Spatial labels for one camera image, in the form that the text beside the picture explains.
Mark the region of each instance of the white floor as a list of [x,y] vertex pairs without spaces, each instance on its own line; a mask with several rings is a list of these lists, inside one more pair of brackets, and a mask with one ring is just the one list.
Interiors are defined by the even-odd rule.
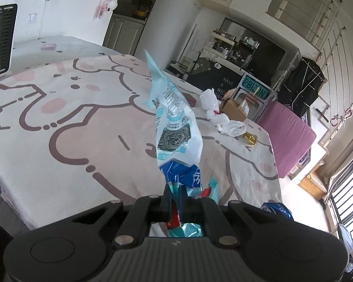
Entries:
[[295,221],[329,232],[325,212],[314,197],[290,178],[280,179],[284,205],[292,212]]

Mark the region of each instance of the beige curtain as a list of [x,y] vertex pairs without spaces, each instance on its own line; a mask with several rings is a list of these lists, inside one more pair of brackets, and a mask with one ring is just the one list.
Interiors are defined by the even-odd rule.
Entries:
[[345,148],[342,154],[336,159],[336,161],[329,165],[325,166],[320,174],[323,176],[326,183],[328,183],[328,194],[325,198],[325,202],[329,200],[332,195],[332,189],[334,185],[339,180],[342,173],[344,173],[350,165],[353,163],[353,140]]

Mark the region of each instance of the pink folding mat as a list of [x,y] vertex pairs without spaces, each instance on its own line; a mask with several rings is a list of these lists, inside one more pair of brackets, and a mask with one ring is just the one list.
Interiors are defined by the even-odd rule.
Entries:
[[269,134],[279,177],[284,178],[309,150],[316,134],[279,102],[271,102],[257,123]]

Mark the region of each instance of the black vent grille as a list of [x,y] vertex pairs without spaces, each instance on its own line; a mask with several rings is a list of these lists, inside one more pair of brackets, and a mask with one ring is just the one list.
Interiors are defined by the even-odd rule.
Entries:
[[0,74],[9,69],[17,4],[0,6]]

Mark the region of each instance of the gold wrapper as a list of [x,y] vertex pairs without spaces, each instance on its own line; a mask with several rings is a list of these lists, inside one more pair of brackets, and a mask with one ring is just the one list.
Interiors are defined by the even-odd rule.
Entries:
[[257,143],[257,136],[255,134],[245,132],[242,137],[248,140],[249,145],[256,145]]

